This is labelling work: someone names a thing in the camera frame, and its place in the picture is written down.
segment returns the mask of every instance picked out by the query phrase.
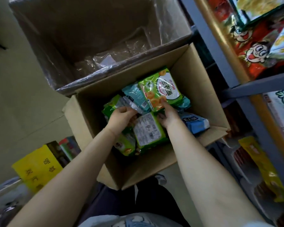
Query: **yellow snack package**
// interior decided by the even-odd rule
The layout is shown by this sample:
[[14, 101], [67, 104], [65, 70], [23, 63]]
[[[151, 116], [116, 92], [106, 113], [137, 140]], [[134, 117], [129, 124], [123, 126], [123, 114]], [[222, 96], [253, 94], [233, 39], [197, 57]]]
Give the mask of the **yellow snack package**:
[[12, 168], [34, 193], [63, 169], [47, 145], [15, 162]]
[[284, 186], [274, 168], [258, 142], [253, 136], [239, 140], [240, 145], [249, 153], [258, 166], [267, 187], [276, 195], [275, 202], [284, 202]]

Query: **gray shelf frame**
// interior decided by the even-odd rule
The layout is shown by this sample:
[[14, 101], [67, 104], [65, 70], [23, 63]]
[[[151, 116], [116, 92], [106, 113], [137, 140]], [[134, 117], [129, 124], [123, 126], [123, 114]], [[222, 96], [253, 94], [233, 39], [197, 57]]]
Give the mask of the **gray shelf frame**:
[[209, 52], [215, 60], [221, 74], [223, 75], [228, 87], [230, 89], [224, 92], [228, 99], [235, 99], [242, 108], [246, 118], [250, 122], [252, 128], [257, 134], [261, 146], [272, 164], [276, 168], [278, 175], [284, 185], [284, 157], [273, 142], [269, 132], [266, 130], [265, 125], [261, 121], [256, 109], [250, 102], [247, 96], [259, 94], [269, 91], [277, 91], [284, 89], [284, 73], [277, 76], [269, 77], [268, 79], [257, 80], [254, 82], [239, 84], [233, 69], [228, 63], [223, 51], [221, 50], [216, 38], [213, 36], [208, 24], [203, 18], [201, 12], [194, 0], [181, 0], [187, 12], [195, 23], [202, 39], [204, 40]]

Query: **cartoon boy character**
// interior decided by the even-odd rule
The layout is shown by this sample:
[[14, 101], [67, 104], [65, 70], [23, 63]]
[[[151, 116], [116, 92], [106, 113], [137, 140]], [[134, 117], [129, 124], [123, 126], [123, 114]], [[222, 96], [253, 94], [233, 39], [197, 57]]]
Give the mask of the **cartoon boy character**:
[[253, 35], [253, 31], [252, 30], [241, 31], [240, 27], [234, 25], [230, 29], [230, 34], [235, 40], [240, 42], [239, 48], [241, 48], [251, 38], [251, 36]]
[[268, 54], [267, 41], [253, 42], [246, 52], [246, 61], [251, 63], [264, 63]]

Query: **blue snack package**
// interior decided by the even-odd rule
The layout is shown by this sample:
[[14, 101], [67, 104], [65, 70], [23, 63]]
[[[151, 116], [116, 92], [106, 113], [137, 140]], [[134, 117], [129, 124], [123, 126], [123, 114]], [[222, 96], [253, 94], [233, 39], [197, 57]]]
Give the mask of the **blue snack package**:
[[188, 112], [179, 112], [179, 116], [193, 134], [197, 134], [209, 128], [209, 122], [205, 118]]
[[190, 107], [191, 107], [190, 100], [186, 96], [183, 96], [181, 103], [177, 105], [175, 108], [177, 109], [178, 112], [180, 112]]
[[145, 112], [151, 111], [151, 108], [149, 107], [148, 102], [145, 100], [145, 96], [138, 87], [138, 84], [128, 85], [123, 88], [122, 91], [132, 102], [142, 108]]

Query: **person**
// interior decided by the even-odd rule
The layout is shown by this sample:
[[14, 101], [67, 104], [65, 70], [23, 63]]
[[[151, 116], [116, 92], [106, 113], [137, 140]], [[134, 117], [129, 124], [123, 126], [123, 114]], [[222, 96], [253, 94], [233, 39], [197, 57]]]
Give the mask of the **person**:
[[[203, 225], [271, 226], [264, 222], [230, 173], [189, 132], [176, 110], [165, 101], [162, 104], [165, 115], [159, 114], [158, 120], [167, 130]], [[116, 109], [107, 126], [86, 149], [47, 183], [8, 226], [74, 226], [116, 138], [135, 114], [129, 107]], [[170, 199], [171, 194], [154, 177], [138, 183], [137, 187], [136, 202], [134, 190], [114, 191], [106, 187], [104, 191], [109, 193], [104, 198], [100, 196], [98, 202], [95, 198], [96, 206], [91, 205], [90, 215], [79, 226], [189, 226], [175, 201]], [[120, 212], [114, 211], [116, 204]]]

